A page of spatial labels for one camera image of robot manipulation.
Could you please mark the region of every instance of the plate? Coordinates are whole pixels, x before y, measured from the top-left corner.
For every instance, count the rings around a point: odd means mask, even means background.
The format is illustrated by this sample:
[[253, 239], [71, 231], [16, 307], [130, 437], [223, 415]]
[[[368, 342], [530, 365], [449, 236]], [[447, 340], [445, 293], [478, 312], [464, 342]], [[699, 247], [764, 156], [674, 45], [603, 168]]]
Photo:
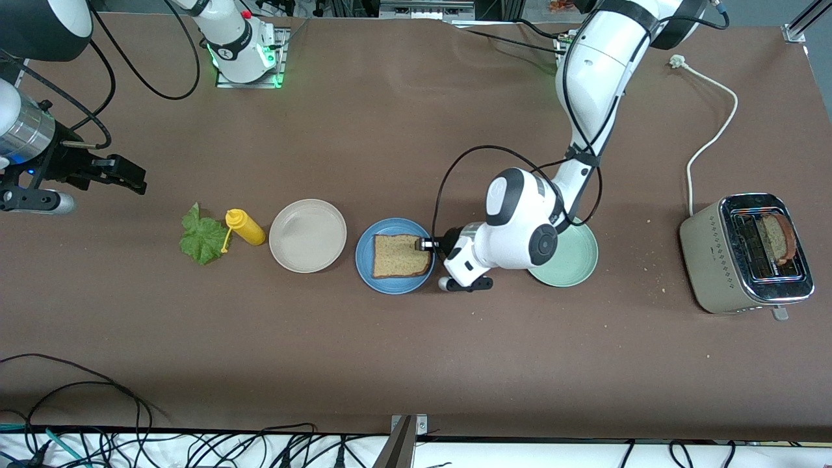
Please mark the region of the plate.
[[323, 200], [299, 200], [271, 223], [269, 248], [283, 268], [314, 273], [332, 265], [347, 242], [347, 223], [338, 208]]
[[557, 235], [557, 249], [549, 261], [529, 268], [532, 276], [549, 286], [570, 287], [586, 280], [598, 263], [598, 241], [586, 224], [570, 226]]
[[374, 237], [376, 234], [396, 236], [398, 234], [411, 234], [419, 237], [429, 237], [427, 231], [419, 224], [401, 217], [383, 219], [364, 231], [355, 248], [355, 267], [361, 275], [361, 279], [378, 292], [384, 294], [405, 294], [422, 286], [433, 272], [435, 256], [431, 256], [428, 272], [421, 276], [410, 278], [373, 278], [373, 260], [375, 260]]

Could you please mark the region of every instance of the silver cylinder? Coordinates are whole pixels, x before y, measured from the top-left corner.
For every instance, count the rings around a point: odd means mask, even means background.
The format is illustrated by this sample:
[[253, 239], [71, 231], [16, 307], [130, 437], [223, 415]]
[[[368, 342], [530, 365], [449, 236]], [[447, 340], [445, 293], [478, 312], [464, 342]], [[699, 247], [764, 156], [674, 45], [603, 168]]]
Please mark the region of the silver cylinder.
[[17, 120], [0, 135], [0, 157], [12, 164], [26, 162], [47, 149], [55, 136], [55, 118], [41, 110], [29, 96], [20, 96]]

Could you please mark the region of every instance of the power plug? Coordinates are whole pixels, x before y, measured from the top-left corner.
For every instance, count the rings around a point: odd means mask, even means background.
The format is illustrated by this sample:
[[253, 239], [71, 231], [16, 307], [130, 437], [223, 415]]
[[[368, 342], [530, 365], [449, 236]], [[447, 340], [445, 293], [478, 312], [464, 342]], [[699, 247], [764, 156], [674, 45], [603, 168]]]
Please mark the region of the power plug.
[[685, 63], [685, 56], [683, 55], [675, 54], [673, 57], [671, 57], [671, 60], [668, 63], [670, 63], [671, 68], [674, 69], [679, 67], [687, 68], [687, 63]]

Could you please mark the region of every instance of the green plate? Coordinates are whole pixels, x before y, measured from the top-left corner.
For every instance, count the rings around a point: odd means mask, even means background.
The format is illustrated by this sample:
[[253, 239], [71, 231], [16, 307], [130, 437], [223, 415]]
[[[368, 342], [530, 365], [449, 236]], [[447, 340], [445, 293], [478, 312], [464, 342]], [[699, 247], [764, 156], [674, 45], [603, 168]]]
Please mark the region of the green plate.
[[597, 263], [598, 242], [592, 230], [587, 225], [570, 226], [557, 236], [555, 255], [528, 271], [549, 286], [570, 287], [586, 280]]

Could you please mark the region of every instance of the green leaf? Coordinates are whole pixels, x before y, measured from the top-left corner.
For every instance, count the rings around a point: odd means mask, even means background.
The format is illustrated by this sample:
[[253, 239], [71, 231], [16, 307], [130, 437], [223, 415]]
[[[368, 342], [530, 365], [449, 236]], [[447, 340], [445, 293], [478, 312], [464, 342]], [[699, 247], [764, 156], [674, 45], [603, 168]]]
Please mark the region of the green leaf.
[[200, 265], [222, 256], [226, 230], [217, 220], [200, 217], [199, 205], [194, 204], [182, 217], [182, 226], [185, 227], [185, 233], [179, 241], [182, 253]]
[[182, 226], [186, 231], [196, 229], [196, 223], [200, 220], [200, 204], [194, 203], [194, 206], [182, 217]]

